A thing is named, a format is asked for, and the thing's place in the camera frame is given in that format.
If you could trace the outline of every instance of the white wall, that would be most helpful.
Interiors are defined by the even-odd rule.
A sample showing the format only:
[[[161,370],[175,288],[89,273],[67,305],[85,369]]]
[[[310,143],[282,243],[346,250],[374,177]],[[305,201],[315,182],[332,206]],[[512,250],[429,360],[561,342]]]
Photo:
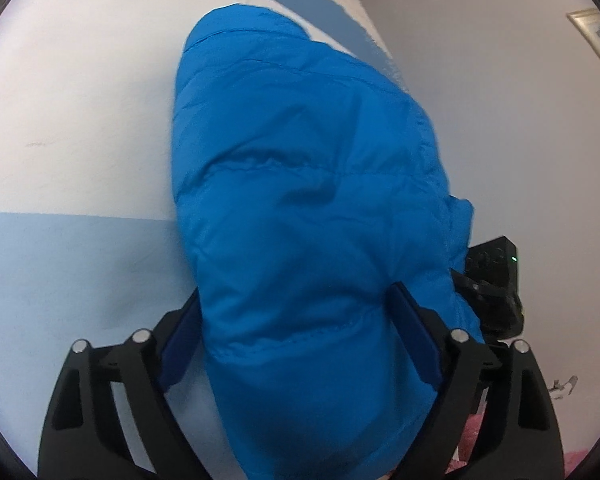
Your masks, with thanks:
[[[600,435],[600,60],[565,17],[591,0],[361,0],[438,132],[474,242],[520,252],[525,337],[566,450]]]

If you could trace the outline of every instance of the light blue wall paint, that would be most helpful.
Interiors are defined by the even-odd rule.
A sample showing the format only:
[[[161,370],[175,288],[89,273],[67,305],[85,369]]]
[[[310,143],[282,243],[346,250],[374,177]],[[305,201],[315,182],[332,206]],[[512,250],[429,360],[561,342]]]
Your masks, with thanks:
[[[319,28],[358,59],[403,87],[400,71],[364,27],[333,0],[276,0]]]
[[[122,342],[193,289],[174,222],[0,213],[0,430],[30,468],[71,342]],[[200,359],[169,400],[210,469],[236,478]]]

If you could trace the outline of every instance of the metal screw head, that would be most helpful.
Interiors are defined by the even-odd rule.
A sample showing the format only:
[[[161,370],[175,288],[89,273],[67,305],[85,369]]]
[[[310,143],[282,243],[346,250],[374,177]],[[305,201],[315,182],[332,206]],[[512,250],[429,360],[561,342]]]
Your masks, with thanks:
[[[451,331],[451,339],[458,343],[466,343],[469,341],[469,334],[461,328],[455,328]]]
[[[140,330],[136,330],[134,334],[131,336],[131,339],[134,340],[134,343],[146,343],[149,341],[151,337],[151,331],[145,328],[141,328]]]
[[[81,352],[84,352],[88,346],[89,342],[86,339],[78,339],[78,341],[74,342],[74,344],[71,345],[71,350],[79,354]]]
[[[531,346],[524,339],[516,339],[513,342],[513,348],[515,348],[521,354],[526,354],[531,350]]]

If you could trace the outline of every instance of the pink object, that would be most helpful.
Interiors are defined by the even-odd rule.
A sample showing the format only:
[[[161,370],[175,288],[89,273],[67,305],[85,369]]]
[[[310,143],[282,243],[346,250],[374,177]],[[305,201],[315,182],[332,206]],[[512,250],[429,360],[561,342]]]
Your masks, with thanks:
[[[482,415],[469,415],[462,438],[458,444],[458,457],[460,460],[452,460],[446,472],[454,471],[464,467],[474,450],[475,441],[478,439],[478,432],[482,425]],[[564,471],[565,475],[569,475],[576,466],[586,457],[588,450],[570,451],[564,455]]]

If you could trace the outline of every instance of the blue puffer jacket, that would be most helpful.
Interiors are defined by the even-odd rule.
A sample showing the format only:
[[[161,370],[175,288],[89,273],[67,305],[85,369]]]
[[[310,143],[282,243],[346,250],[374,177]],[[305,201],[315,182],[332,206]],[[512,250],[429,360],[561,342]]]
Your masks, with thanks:
[[[404,282],[480,338],[449,273],[472,206],[418,104],[268,9],[206,15],[176,80],[173,193],[205,366],[251,480],[372,480],[433,400],[382,305]]]

